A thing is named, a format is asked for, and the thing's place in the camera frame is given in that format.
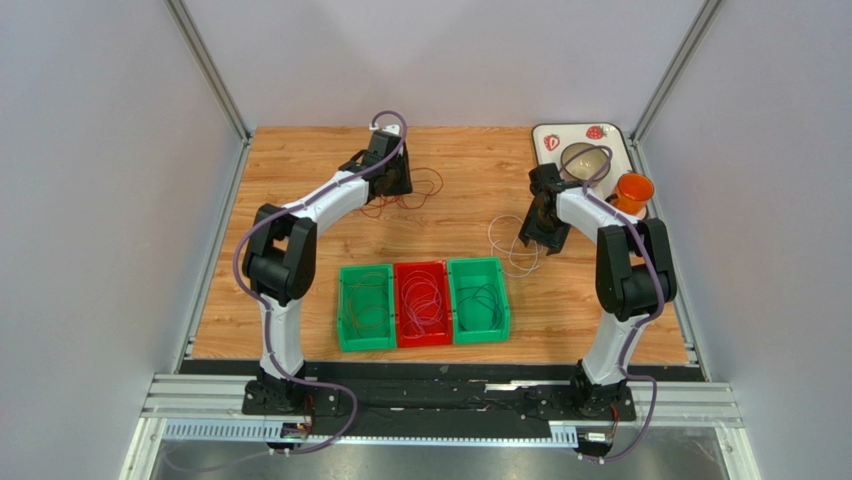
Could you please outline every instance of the orange cup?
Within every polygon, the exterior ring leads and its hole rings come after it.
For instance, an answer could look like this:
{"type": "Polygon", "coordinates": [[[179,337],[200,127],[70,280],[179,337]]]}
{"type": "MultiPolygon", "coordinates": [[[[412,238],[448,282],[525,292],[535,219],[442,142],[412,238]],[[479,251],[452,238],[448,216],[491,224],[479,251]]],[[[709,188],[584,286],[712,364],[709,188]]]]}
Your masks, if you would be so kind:
{"type": "Polygon", "coordinates": [[[628,215],[636,215],[654,195],[654,184],[638,173],[625,173],[613,190],[612,206],[628,215]]]}

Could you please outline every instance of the wooden table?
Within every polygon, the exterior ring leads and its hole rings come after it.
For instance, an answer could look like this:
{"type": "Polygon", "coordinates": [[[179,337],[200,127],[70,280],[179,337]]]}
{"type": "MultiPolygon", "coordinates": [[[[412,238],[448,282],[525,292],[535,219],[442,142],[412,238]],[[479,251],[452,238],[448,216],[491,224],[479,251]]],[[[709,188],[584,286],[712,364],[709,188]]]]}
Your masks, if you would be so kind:
{"type": "MultiPolygon", "coordinates": [[[[234,247],[260,205],[301,198],[326,182],[369,139],[364,127],[258,129],[193,357],[260,358],[260,313],[232,277],[234,247]]],[[[574,363],[582,358],[594,338],[601,307],[594,289],[594,244],[576,231],[568,236],[561,254],[542,258],[541,267],[530,276],[506,278],[512,309],[508,342],[341,352],[336,332],[340,267],[488,256],[489,223],[498,215],[523,218],[530,204],[527,172],[534,163],[530,128],[415,127],[408,148],[411,168],[437,170],[444,188],[419,210],[390,205],[375,219],[352,212],[320,238],[316,279],[302,310],[305,357],[509,363],[574,363]]],[[[412,177],[434,178],[423,170],[412,177]]],[[[418,185],[416,191],[428,190],[428,184],[418,185]]],[[[501,222],[495,225],[494,238],[508,246],[519,230],[518,223],[501,222]]],[[[505,255],[501,260],[511,271],[505,255]]],[[[687,361],[671,305],[648,327],[632,361],[687,361]]]]}

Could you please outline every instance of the strawberry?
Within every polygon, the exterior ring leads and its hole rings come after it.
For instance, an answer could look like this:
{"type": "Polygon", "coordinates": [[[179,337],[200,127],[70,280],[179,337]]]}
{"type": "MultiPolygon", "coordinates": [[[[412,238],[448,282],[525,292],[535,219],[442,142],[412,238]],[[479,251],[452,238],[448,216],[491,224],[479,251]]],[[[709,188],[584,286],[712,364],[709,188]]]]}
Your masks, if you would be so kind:
{"type": "Polygon", "coordinates": [[[548,152],[556,150],[556,147],[559,146],[559,142],[559,135],[556,135],[555,133],[551,133],[544,137],[544,147],[547,148],[548,152]]]}
{"type": "Polygon", "coordinates": [[[606,134],[603,133],[603,129],[601,129],[601,127],[592,125],[588,130],[586,130],[586,136],[592,140],[600,140],[605,137],[606,134]]]}

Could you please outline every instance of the gray wall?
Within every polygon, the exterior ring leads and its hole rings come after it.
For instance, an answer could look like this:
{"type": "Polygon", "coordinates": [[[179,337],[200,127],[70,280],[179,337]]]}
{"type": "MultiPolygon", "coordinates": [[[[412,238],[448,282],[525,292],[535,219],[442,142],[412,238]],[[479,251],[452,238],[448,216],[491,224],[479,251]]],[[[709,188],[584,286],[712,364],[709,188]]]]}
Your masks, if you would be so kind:
{"type": "Polygon", "coordinates": [[[252,126],[632,129],[701,0],[187,0],[252,126]]]}
{"type": "Polygon", "coordinates": [[[237,148],[162,1],[0,2],[0,477],[118,475],[237,148]]]}
{"type": "Polygon", "coordinates": [[[762,473],[848,476],[852,3],[729,0],[644,143],[762,473]]]}

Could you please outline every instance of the red plastic tray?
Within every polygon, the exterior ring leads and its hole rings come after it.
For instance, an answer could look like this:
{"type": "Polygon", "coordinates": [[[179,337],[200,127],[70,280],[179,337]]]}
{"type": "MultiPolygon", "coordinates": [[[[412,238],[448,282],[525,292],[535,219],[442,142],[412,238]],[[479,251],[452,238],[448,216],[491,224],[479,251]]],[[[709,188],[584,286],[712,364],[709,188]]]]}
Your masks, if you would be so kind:
{"type": "MultiPolygon", "coordinates": [[[[450,301],[450,286],[447,281],[447,262],[395,263],[393,265],[394,300],[396,303],[396,345],[397,347],[425,347],[430,345],[452,345],[453,343],[453,305],[450,301]],[[440,308],[430,306],[420,312],[425,318],[438,315],[438,322],[424,325],[421,329],[412,322],[411,309],[403,303],[403,287],[407,281],[416,281],[416,277],[435,279],[438,285],[440,308]]],[[[409,299],[416,300],[422,295],[430,295],[434,290],[427,285],[408,284],[409,299]]]]}

